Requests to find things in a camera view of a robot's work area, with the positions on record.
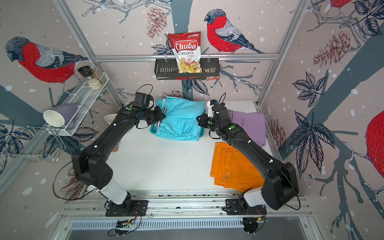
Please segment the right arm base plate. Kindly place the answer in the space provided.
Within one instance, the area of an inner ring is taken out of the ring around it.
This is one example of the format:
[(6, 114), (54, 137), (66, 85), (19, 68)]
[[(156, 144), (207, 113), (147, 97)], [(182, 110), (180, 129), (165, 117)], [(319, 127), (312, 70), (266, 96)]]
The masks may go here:
[(266, 215), (265, 205), (250, 207), (245, 201), (240, 199), (226, 199), (226, 205), (222, 208), (227, 215)]

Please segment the red cassava chips bag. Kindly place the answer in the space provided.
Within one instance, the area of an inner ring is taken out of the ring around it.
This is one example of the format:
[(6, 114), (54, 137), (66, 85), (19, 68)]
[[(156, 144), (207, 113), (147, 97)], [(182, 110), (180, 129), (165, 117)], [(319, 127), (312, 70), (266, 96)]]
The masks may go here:
[(169, 34), (179, 73), (201, 73), (201, 32)]

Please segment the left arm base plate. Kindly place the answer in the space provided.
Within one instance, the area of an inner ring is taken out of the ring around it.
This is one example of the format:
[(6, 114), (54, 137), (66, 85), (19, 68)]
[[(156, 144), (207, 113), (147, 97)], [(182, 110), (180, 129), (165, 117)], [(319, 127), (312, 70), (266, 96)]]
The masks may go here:
[(107, 201), (106, 217), (144, 217), (147, 212), (149, 201), (147, 200), (128, 200), (122, 205), (116, 205)]

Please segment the purple pants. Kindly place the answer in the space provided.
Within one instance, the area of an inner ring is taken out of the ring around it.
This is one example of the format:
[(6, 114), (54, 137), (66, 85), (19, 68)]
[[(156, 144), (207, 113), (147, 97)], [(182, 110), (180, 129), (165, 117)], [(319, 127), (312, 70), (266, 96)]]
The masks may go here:
[(261, 113), (244, 113), (228, 110), (232, 123), (242, 127), (248, 136), (260, 147), (265, 146), (267, 138), (266, 118)]

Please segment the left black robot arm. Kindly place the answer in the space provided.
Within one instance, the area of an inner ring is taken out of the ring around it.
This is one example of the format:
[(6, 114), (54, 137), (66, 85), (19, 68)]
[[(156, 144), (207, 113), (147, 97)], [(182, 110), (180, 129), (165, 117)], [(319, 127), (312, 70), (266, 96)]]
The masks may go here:
[(140, 121), (150, 126), (166, 118), (160, 107), (151, 107), (150, 103), (155, 103), (151, 95), (137, 92), (134, 101), (118, 111), (112, 123), (94, 143), (72, 154), (75, 178), (95, 187), (117, 206), (125, 203), (129, 193), (113, 178), (113, 170), (107, 160), (124, 135), (137, 127)]

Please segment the black wall basket shelf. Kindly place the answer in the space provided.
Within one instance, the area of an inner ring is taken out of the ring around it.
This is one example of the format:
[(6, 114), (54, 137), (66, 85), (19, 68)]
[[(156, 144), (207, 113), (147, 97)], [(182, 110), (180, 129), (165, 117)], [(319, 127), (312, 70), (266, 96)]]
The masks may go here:
[(156, 59), (154, 72), (158, 80), (206, 80), (219, 77), (219, 59), (202, 58), (200, 64), (201, 73), (180, 73), (176, 59)]

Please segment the purple white cup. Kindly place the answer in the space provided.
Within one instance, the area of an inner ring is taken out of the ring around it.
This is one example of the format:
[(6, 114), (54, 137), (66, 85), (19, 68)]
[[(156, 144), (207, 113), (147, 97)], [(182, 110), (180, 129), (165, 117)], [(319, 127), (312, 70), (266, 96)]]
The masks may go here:
[(54, 107), (51, 110), (46, 110), (43, 113), (43, 118), (47, 124), (61, 128), (66, 126), (76, 115), (78, 107), (74, 104), (63, 104)]

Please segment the black lid spice jar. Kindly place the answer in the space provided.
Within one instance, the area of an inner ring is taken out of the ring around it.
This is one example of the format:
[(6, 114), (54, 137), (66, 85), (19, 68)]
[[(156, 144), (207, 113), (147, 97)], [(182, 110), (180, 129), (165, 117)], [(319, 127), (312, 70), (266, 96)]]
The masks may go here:
[(78, 69), (78, 72), (79, 72), (84, 78), (88, 78), (88, 77), (92, 77), (92, 76), (93, 76), (92, 69), (91, 69), (89, 66), (83, 66), (83, 67), (79, 68), (79, 69)]

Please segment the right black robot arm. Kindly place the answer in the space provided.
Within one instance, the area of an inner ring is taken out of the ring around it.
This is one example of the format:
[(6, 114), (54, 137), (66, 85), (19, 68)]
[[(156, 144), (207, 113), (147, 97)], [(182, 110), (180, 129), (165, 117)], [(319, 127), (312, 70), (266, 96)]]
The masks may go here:
[(265, 180), (262, 187), (251, 191), (257, 202), (248, 203), (248, 206), (268, 205), (278, 210), (299, 196), (296, 169), (292, 164), (275, 159), (256, 144), (240, 125), (232, 123), (225, 103), (211, 100), (207, 102), (207, 107), (209, 113), (197, 117), (198, 125), (215, 132), (220, 140), (242, 153)]

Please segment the white utensil holder cup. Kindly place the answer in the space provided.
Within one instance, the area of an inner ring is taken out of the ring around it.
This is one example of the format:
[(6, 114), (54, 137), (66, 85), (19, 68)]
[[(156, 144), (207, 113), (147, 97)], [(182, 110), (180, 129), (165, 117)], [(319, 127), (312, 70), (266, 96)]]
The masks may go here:
[(111, 126), (117, 126), (119, 124), (124, 124), (125, 122), (127, 122), (126, 120), (124, 120), (124, 121), (119, 121), (118, 123), (114, 124), (114, 121), (115, 121), (115, 118), (117, 115), (118, 114), (109, 114), (109, 115), (104, 116), (104, 119)]

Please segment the orange pants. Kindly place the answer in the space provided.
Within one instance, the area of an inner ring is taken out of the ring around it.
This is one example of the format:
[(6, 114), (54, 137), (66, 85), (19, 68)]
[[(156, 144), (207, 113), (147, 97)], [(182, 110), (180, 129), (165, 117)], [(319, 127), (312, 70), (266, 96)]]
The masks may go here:
[(210, 176), (217, 186), (244, 192), (264, 185), (258, 169), (227, 143), (216, 143)]

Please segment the glass jar on shelf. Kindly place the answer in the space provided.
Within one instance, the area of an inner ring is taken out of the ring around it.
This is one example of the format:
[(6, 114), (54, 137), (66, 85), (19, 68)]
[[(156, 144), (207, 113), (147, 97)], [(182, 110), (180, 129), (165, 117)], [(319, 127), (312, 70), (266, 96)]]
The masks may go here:
[(97, 66), (92, 66), (91, 70), (92, 70), (93, 76), (99, 81), (99, 83), (103, 85), (106, 82), (106, 75)]

